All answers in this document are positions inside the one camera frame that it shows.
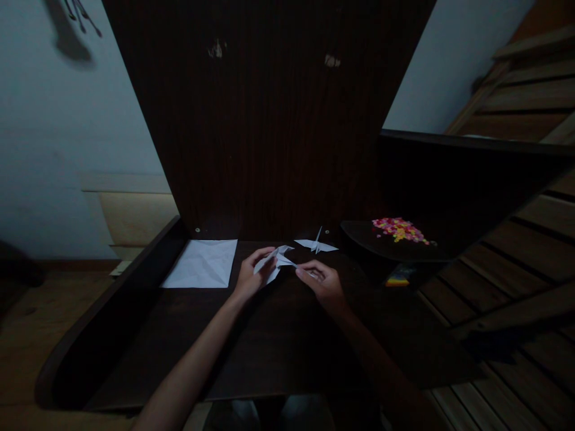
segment pile of beads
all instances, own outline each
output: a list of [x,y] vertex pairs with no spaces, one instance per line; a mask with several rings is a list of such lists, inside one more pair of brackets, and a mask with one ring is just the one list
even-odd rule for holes
[[384,235],[393,235],[394,242],[399,242],[401,239],[408,241],[422,242],[429,245],[429,241],[423,237],[421,231],[416,228],[410,221],[405,221],[401,217],[397,218],[378,218],[372,220],[375,227],[383,230]]

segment white paper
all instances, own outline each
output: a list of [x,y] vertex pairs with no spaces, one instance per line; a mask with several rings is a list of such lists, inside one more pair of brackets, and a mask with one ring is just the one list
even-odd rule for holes
[[271,272],[270,276],[265,281],[265,284],[269,284],[276,279],[277,275],[280,273],[280,266],[291,265],[297,268],[298,266],[294,262],[283,255],[288,250],[293,250],[293,247],[290,247],[289,245],[282,245],[281,247],[276,248],[267,257],[264,257],[256,264],[256,266],[253,267],[253,273],[257,274],[259,270],[262,269],[264,265],[274,257],[277,259],[276,268]]
[[232,272],[237,239],[205,241],[193,239],[162,287],[194,287],[199,289],[226,288]]
[[331,245],[317,241],[319,239],[319,234],[322,233],[322,229],[323,226],[319,228],[319,232],[317,233],[315,241],[312,241],[310,239],[296,239],[295,242],[297,242],[299,245],[303,245],[304,247],[310,248],[312,251],[315,251],[316,254],[319,253],[320,251],[339,250],[337,247],[333,247]]

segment white wall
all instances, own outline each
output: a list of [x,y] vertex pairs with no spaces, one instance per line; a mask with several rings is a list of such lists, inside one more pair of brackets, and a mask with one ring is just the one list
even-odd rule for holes
[[437,0],[383,127],[443,133],[535,0]]
[[163,174],[104,8],[83,4],[91,68],[55,49],[43,1],[0,2],[0,239],[37,259],[115,257],[76,172]]
[[[78,37],[94,67],[54,47],[43,1],[0,2],[0,239],[37,259],[113,258],[78,172],[162,174],[101,3]],[[384,126],[442,132],[533,0],[438,0]]]

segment desk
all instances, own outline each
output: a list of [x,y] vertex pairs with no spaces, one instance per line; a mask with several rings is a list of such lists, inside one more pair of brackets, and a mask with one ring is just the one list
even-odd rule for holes
[[[166,266],[160,272],[169,271],[175,262],[177,250],[187,240],[174,241],[185,229],[180,220],[167,229],[160,241],[138,256],[135,268],[117,280],[124,287],[104,298],[106,305],[96,305],[87,313],[88,317],[92,313],[86,319],[89,323],[78,322],[84,329],[72,328],[60,342],[71,346],[62,354],[59,345],[41,372],[37,384],[40,405],[89,411],[140,409],[231,294],[232,289],[161,289],[156,280],[139,274],[157,273],[157,268],[146,263],[158,265],[159,256]],[[238,242],[231,286],[241,261],[266,245],[282,243]],[[317,258],[338,270],[351,307],[418,387],[446,386],[483,376],[413,292],[374,289],[359,266],[340,251],[316,256],[309,249],[291,245],[296,248],[286,256],[294,262]],[[146,283],[156,287],[147,289]],[[130,307],[134,311],[127,320]],[[240,317],[202,398],[341,394],[369,389],[352,349],[313,292],[297,279],[292,268],[283,267]],[[54,394],[52,405],[42,400],[48,391]]]

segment white paper crane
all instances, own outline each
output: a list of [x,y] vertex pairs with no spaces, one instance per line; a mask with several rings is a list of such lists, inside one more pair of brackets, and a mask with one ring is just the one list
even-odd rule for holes
[[315,241],[312,241],[310,239],[296,239],[295,242],[297,242],[300,245],[303,245],[304,247],[310,248],[312,251],[315,251],[316,254],[319,253],[320,251],[339,250],[337,247],[332,247],[331,245],[318,242],[319,234],[322,233],[322,229],[323,226],[319,228],[319,232],[317,233]]
[[253,267],[253,273],[257,274],[258,271],[262,269],[264,265],[274,257],[277,259],[276,268],[272,271],[265,284],[269,284],[275,280],[277,275],[280,273],[280,266],[291,265],[297,268],[298,266],[294,262],[284,256],[284,253],[288,250],[293,250],[293,247],[290,247],[289,245],[282,245],[281,247],[276,248],[267,257],[264,257],[256,264],[256,266]]

